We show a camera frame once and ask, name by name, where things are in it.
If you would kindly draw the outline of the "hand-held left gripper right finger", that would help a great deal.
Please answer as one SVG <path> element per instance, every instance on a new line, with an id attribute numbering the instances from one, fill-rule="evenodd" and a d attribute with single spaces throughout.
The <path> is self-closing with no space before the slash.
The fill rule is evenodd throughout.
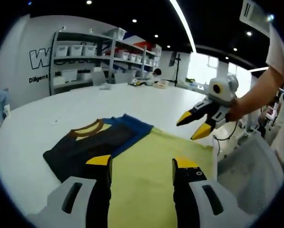
<path id="1" fill-rule="evenodd" d="M 173 158 L 173 200 L 179 228 L 247 228 L 251 215 L 237 205 L 235 196 L 215 180 L 208 180 L 199 165 Z"/>

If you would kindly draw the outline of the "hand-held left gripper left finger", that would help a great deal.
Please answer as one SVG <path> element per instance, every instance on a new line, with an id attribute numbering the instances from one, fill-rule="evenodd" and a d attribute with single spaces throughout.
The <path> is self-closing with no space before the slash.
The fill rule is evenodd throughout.
<path id="1" fill-rule="evenodd" d="M 52 191 L 47 205 L 27 219 L 36 228 L 106 228 L 111 199 L 112 159 L 93 157 L 82 177 L 69 177 Z"/>

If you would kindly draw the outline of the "person's right hand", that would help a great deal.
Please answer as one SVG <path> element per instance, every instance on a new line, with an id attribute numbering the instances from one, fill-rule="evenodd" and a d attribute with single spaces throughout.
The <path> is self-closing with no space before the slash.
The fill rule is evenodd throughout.
<path id="1" fill-rule="evenodd" d="M 227 119 L 229 122 L 238 121 L 241 119 L 248 111 L 245 102 L 242 99 L 235 99 L 229 109 Z"/>

